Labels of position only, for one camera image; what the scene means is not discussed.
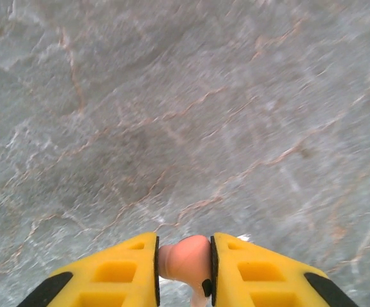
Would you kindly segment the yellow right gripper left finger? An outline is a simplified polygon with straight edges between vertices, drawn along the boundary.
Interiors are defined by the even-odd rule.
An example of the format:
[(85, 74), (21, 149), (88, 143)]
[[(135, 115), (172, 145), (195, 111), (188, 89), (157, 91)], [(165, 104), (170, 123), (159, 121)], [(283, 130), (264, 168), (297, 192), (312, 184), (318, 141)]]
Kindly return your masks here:
[(17, 307), (159, 307), (159, 237), (143, 233), (55, 270)]

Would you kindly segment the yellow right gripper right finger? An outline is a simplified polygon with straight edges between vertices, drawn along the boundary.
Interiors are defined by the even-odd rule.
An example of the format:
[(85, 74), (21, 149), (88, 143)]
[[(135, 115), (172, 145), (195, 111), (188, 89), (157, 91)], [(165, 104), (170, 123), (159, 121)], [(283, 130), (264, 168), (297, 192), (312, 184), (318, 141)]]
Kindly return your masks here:
[(211, 251), (213, 307), (359, 307), (323, 271), (232, 235)]

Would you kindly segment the pink earbud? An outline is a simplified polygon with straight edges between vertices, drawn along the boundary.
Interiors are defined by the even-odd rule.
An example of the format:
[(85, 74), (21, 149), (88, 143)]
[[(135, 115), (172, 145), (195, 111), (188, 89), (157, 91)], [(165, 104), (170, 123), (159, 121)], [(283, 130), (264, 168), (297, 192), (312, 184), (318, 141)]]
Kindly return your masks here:
[(192, 289), (190, 307), (206, 307), (212, 294), (212, 252), (207, 237), (192, 235), (159, 247), (157, 269), (160, 277)]

